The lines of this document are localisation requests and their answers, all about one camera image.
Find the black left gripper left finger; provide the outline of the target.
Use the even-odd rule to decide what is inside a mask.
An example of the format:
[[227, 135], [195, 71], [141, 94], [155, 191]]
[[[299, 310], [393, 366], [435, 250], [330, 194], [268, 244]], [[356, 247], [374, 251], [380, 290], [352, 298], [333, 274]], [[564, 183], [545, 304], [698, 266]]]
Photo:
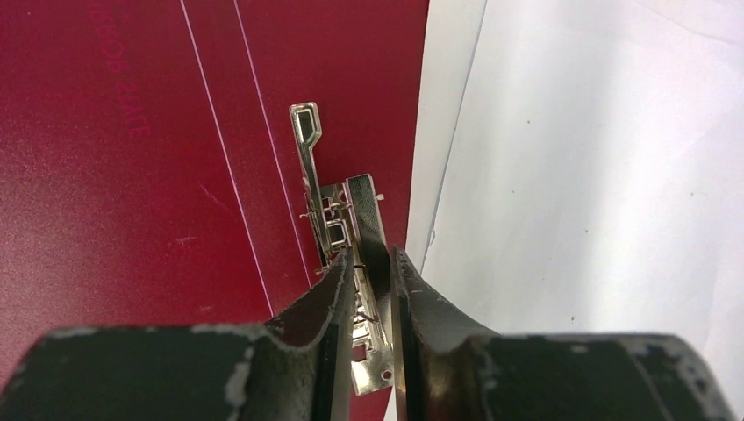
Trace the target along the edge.
[[346, 420], [354, 263], [262, 324], [48, 332], [1, 395], [4, 420]]

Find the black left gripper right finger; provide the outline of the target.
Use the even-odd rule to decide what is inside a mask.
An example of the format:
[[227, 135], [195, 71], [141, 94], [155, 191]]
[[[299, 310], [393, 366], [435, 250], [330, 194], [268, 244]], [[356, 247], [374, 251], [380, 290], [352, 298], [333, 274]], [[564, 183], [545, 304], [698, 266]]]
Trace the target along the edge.
[[731, 420], [698, 353], [663, 334], [501, 335], [390, 254], [401, 420]]

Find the silver metal folder clip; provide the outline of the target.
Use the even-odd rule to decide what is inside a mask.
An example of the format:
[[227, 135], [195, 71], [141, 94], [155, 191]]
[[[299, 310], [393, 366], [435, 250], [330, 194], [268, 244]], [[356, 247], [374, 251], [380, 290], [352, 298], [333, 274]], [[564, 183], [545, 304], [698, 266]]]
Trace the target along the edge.
[[369, 174], [323, 186], [318, 180], [314, 148], [322, 127], [314, 102], [289, 108], [301, 168], [307, 212], [320, 272], [346, 251], [354, 263], [355, 305], [351, 376], [354, 392], [364, 396], [393, 384], [394, 356], [390, 311], [390, 254], [379, 203]]

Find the white paper stack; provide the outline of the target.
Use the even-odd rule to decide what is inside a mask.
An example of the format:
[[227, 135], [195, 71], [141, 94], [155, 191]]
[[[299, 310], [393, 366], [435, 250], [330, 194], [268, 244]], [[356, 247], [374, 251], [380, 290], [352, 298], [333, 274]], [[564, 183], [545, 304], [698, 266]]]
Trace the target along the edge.
[[742, 2], [430, 2], [405, 248], [497, 332], [686, 340], [742, 418]]

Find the red clip file folder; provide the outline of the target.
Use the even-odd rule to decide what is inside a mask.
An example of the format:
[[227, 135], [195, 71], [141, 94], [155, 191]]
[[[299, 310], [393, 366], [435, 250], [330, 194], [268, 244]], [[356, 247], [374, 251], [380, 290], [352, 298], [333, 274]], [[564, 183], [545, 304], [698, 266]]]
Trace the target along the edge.
[[426, 1], [4, 1], [1, 395], [50, 331], [262, 324], [320, 282], [321, 185], [406, 241]]

